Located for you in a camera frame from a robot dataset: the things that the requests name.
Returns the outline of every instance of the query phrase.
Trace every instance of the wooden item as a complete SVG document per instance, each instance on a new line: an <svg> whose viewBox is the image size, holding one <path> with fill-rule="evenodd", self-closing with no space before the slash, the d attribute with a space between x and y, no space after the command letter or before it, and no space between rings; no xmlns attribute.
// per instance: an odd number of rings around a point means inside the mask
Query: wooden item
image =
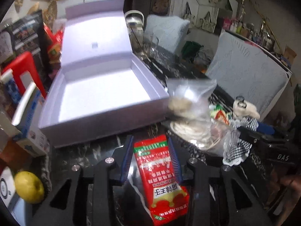
<svg viewBox="0 0 301 226"><path fill-rule="evenodd" d="M245 28L241 28L240 30L240 34L245 37L245 38L248 38L249 37L249 31Z"/></svg>
<svg viewBox="0 0 301 226"><path fill-rule="evenodd" d="M168 13L170 0L156 0L152 7L152 12L157 15L166 15Z"/></svg>
<svg viewBox="0 0 301 226"><path fill-rule="evenodd" d="M288 61L290 62L291 65L293 64L296 56L297 56L297 54L295 53L295 51L286 45L283 57L288 59Z"/></svg>
<svg viewBox="0 0 301 226"><path fill-rule="evenodd" d="M30 155L14 141L9 140L0 152L0 159L5 161L10 168L19 170L30 161Z"/></svg>
<svg viewBox="0 0 301 226"><path fill-rule="evenodd" d="M27 14L32 14L40 9L40 3L37 2L35 5L33 5L27 12Z"/></svg>
<svg viewBox="0 0 301 226"><path fill-rule="evenodd" d="M2 160L0 159L0 174L2 174L4 168L7 167L7 164Z"/></svg>
<svg viewBox="0 0 301 226"><path fill-rule="evenodd" d="M43 22L47 25L48 28L52 30L53 22L56 20L58 15L58 7L56 0L51 0L49 6L46 10L43 10Z"/></svg>
<svg viewBox="0 0 301 226"><path fill-rule="evenodd" d="M23 0L15 0L15 6L22 6Z"/></svg>

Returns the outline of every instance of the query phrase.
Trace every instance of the clear plastic bag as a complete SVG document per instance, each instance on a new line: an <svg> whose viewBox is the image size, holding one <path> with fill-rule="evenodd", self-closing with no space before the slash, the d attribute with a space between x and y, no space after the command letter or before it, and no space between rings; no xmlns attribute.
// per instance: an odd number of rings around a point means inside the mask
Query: clear plastic bag
<svg viewBox="0 0 301 226"><path fill-rule="evenodd" d="M191 120L210 118L208 98L216 88L216 80L168 79L166 84L169 109L174 115Z"/></svg>
<svg viewBox="0 0 301 226"><path fill-rule="evenodd" d="M237 146L239 131L216 121L179 119L170 122L170 129L199 150L223 157Z"/></svg>

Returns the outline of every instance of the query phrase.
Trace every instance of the red snack packet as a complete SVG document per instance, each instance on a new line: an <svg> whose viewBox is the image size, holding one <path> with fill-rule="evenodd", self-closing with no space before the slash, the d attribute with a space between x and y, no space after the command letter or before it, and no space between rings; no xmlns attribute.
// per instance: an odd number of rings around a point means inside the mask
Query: red snack packet
<svg viewBox="0 0 301 226"><path fill-rule="evenodd" d="M155 226L185 215L189 193L176 182L165 135L135 143L134 153Z"/></svg>

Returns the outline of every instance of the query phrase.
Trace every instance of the kitchen counter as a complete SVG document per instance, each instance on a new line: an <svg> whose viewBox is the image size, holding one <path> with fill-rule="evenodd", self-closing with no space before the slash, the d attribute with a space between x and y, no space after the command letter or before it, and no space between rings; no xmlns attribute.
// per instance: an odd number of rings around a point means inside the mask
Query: kitchen counter
<svg viewBox="0 0 301 226"><path fill-rule="evenodd" d="M206 78L204 74L194 68L193 64L182 61L163 48L158 48L154 58L155 60L145 60L145 63L164 86L166 86L165 79L169 77L188 79ZM233 100L221 88L218 87L214 93L210 101L219 101L225 106L232 106ZM73 165L78 164L82 167L89 167L97 164L102 159L110 157L116 148L123 145L128 134L132 134L142 140L164 134L166 131L167 129L158 123L128 133L122 133L91 142L59 149L51 148L48 157L34 159L31 167L35 174L41 177L48 191L51 191L67 173L71 172ZM221 158L213 158L210 160L210 158L206 159L205 155L199 158L203 161L206 160L210 165L214 164L217 167L222 165ZM254 159L248 158L245 163L248 167L247 170L250 170L250 174L253 174L257 179L262 177L262 171L258 168L260 167L260 162L254 162L253 160ZM86 225L91 225L92 188L93 185L89 185ZM147 205L144 202L142 181L135 158L132 159L128 180L123 187L114 187L113 192L117 221L119 221L121 225L140 225L142 221L146 226L153 225ZM266 193L264 189L260 190L259 195L264 193ZM179 223L182 224L183 220L185 220L185 217L179 219L181 223L179 221L173 221L171 224L179 225Z"/></svg>

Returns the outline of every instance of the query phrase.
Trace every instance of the bottle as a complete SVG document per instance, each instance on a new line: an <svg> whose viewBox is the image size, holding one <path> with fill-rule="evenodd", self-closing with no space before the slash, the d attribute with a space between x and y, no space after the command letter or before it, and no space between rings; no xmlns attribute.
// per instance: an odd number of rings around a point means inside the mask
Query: bottle
<svg viewBox="0 0 301 226"><path fill-rule="evenodd" d="M242 27L243 27L243 23L240 21L238 26L237 26L236 33L240 34L240 31L241 31Z"/></svg>
<svg viewBox="0 0 301 226"><path fill-rule="evenodd" d="M234 23L231 24L230 31L234 32Z"/></svg>
<svg viewBox="0 0 301 226"><path fill-rule="evenodd" d="M261 23L261 26L259 29L259 34L263 35L264 30L265 30L265 21L262 20L262 23Z"/></svg>
<svg viewBox="0 0 301 226"><path fill-rule="evenodd" d="M236 33L236 31L237 31L237 23L235 23L234 28L233 28L233 32Z"/></svg>
<svg viewBox="0 0 301 226"><path fill-rule="evenodd" d="M238 12L238 21L243 21L243 17L246 14L245 7L244 7L244 0L241 1L241 5Z"/></svg>

